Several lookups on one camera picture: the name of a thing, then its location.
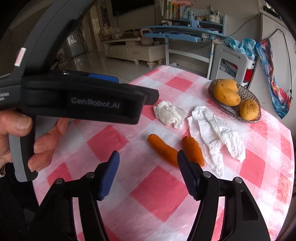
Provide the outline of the yellow mango middle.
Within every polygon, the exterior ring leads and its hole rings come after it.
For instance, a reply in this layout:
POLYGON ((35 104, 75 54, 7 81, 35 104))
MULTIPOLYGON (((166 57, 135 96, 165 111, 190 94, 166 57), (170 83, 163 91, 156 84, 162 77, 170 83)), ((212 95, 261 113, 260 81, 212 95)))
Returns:
POLYGON ((238 92, 238 85, 235 80, 232 79, 221 79, 218 80, 216 85, 221 85, 223 87, 229 88, 234 92, 238 92))

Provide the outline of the white tissue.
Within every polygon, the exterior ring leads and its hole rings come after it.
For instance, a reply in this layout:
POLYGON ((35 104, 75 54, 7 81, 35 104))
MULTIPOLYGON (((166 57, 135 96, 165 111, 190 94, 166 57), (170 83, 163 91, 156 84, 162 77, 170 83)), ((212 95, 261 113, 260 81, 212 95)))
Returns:
POLYGON ((175 129, 182 129, 188 111, 172 105, 169 101, 161 101, 153 107, 155 117, 165 126, 173 125, 175 129))

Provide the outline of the black wall television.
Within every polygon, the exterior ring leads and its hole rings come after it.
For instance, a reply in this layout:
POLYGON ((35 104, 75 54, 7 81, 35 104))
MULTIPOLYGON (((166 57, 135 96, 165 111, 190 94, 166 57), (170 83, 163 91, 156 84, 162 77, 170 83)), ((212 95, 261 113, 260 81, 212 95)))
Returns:
POLYGON ((123 15, 135 9, 154 4, 155 0, 111 0, 113 16, 123 15))

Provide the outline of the yellow mango right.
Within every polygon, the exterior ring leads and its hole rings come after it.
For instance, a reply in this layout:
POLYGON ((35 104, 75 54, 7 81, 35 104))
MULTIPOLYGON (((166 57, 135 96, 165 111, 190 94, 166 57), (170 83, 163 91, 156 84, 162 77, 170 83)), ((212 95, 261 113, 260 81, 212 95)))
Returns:
POLYGON ((240 105, 240 117, 246 121, 255 120, 259 114, 259 106, 253 99, 246 99, 240 105))

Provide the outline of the row of books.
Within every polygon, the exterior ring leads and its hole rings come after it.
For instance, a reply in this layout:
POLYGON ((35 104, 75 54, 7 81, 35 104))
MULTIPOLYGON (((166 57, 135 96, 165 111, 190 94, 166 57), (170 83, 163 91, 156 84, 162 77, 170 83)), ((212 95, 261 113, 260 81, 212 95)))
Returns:
POLYGON ((159 1, 164 20, 188 20, 193 3, 190 1, 159 1))

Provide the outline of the pen holder cup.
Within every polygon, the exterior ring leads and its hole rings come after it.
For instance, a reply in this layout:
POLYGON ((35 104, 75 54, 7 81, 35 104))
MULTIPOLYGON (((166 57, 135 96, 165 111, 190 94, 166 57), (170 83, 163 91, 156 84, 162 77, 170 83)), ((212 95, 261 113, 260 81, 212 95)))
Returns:
POLYGON ((219 24, 220 17, 221 17, 221 13, 217 9, 214 9, 212 5, 210 5, 207 13, 207 21, 219 24))

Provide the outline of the white plastic bag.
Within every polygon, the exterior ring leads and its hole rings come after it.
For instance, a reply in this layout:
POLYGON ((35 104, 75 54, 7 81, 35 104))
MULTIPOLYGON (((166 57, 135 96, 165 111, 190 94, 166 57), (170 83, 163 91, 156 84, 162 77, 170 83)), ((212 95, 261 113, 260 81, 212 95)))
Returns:
POLYGON ((195 107, 187 120, 190 136, 199 144, 206 164, 218 177, 223 177, 225 172, 220 151, 223 146, 234 159, 241 163, 245 160, 245 145, 238 132, 230 129, 224 119, 206 106, 195 107))

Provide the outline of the colourful hanging bag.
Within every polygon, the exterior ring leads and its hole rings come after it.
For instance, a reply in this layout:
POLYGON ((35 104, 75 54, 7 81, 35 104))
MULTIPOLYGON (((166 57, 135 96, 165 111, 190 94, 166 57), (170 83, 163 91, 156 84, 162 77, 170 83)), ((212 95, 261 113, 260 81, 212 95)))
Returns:
POLYGON ((271 103, 276 114, 282 120, 290 111, 292 102, 292 72, 290 70, 290 90, 286 92, 280 88, 275 77, 273 50, 269 38, 256 43, 255 49, 266 77, 271 103))

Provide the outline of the pink kettlebell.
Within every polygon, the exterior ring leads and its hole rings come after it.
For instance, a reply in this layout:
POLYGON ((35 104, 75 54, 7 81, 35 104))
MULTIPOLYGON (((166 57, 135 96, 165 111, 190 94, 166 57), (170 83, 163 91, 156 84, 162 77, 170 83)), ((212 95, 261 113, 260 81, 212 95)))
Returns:
POLYGON ((145 33, 151 33, 151 32, 152 31, 151 31, 150 28, 145 28, 145 29, 140 30, 140 35, 141 35, 141 41, 140 42, 141 42, 141 44, 143 46, 151 46, 151 45, 153 45, 153 43, 154 43, 153 38, 145 36, 145 33))

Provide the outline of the blue children's study desk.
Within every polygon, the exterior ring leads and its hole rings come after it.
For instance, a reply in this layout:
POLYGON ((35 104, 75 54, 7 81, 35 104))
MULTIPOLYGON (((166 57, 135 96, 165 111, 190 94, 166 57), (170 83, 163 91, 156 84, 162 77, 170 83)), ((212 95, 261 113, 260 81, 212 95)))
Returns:
POLYGON ((227 16, 221 16, 219 18, 220 23, 213 23, 209 21, 188 21, 189 25, 157 25, 157 26, 145 26, 141 30, 148 31, 145 33, 145 37, 158 38, 165 40, 165 64, 170 64, 170 54, 181 55, 208 63, 207 78, 210 77, 213 56, 214 56, 214 40, 224 39, 224 35, 227 23, 227 16), (170 40, 186 41, 192 43, 209 43, 211 46, 209 57, 204 57, 199 54, 190 53, 188 51, 181 51, 171 49, 169 46, 170 40))

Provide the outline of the yellow mango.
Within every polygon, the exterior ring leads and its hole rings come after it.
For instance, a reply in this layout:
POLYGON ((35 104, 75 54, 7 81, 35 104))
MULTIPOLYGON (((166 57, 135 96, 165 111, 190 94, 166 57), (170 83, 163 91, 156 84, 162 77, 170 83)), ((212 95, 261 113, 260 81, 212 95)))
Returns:
POLYGON ((237 106, 241 102, 241 98, 236 92, 221 85, 214 86, 213 95, 217 101, 227 106, 237 106))
POLYGON ((235 80, 232 79, 221 79, 218 80, 216 85, 221 85, 223 87, 229 88, 234 92, 238 92, 238 85, 235 80))
POLYGON ((259 106, 253 99, 246 99, 240 105, 240 117, 246 121, 255 120, 259 114, 259 106))

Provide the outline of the yellow mango left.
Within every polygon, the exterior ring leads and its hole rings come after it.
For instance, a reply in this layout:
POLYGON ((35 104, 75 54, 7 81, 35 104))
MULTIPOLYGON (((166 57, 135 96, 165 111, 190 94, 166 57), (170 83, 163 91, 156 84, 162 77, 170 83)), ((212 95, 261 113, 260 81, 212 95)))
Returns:
POLYGON ((213 95, 217 101, 227 106, 237 106, 241 102, 241 98, 236 92, 221 85, 214 86, 213 95))

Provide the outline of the pink checkered tablecloth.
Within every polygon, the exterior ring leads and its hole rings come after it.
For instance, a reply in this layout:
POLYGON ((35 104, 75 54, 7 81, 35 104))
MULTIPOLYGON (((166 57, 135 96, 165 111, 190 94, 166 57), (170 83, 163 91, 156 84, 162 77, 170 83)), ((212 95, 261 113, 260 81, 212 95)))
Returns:
POLYGON ((232 118, 214 82, 161 66, 135 125, 75 120, 34 180, 43 220, 75 240, 275 240, 295 172, 292 134, 267 111, 232 118))

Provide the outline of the white sideboard cabinet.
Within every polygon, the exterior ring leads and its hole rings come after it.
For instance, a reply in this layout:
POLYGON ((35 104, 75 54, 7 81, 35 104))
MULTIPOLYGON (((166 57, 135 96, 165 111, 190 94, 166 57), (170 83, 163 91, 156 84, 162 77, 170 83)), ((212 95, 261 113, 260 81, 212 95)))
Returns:
MULTIPOLYGON (((290 111, 280 120, 287 125, 289 121, 295 118, 295 40, 282 20, 263 10, 260 11, 260 18, 261 39, 271 37, 270 42, 277 84, 287 93, 290 92, 290 89, 292 90, 293 100, 290 111)), ((266 77, 260 62, 257 62, 249 90, 255 94, 265 110, 280 119, 271 103, 266 77)))

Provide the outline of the light blue crumpled cloth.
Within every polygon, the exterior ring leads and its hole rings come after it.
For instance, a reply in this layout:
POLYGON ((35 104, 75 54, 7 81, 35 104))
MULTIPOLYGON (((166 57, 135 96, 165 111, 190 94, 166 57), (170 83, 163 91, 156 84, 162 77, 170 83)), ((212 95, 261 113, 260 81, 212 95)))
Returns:
POLYGON ((256 41, 254 39, 243 39, 238 41, 231 36, 228 36, 223 40, 226 46, 230 47, 234 51, 244 54, 249 60, 255 61, 257 58, 257 52, 255 50, 256 41))

